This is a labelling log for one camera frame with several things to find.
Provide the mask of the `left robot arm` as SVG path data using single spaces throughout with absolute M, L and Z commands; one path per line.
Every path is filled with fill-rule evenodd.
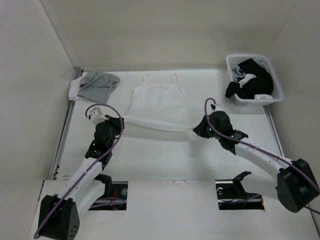
M 98 198 L 105 200 L 112 195 L 112 178 L 102 172 L 124 129 L 122 117 L 108 115 L 95 126 L 94 139 L 78 170 L 59 192 L 41 200 L 35 240 L 73 240 L 86 211 Z

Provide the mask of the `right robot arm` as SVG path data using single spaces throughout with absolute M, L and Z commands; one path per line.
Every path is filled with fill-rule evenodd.
M 222 110 L 204 115 L 193 132 L 202 138 L 215 138 L 223 149 L 244 158 L 275 180 L 276 198 L 290 212 L 297 213 L 320 195 L 320 187 L 305 160 L 287 160 L 256 144 L 249 136 L 233 128 Z

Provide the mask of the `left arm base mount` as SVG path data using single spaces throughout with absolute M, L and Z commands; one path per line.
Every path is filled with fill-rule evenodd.
M 113 182 L 111 187 L 89 208 L 89 211 L 126 211 L 128 182 Z

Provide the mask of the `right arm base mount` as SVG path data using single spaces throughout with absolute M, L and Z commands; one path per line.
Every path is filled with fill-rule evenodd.
M 261 194 L 247 192 L 242 180 L 252 174 L 243 171 L 233 179 L 220 179 L 215 181 L 219 210 L 265 210 Z

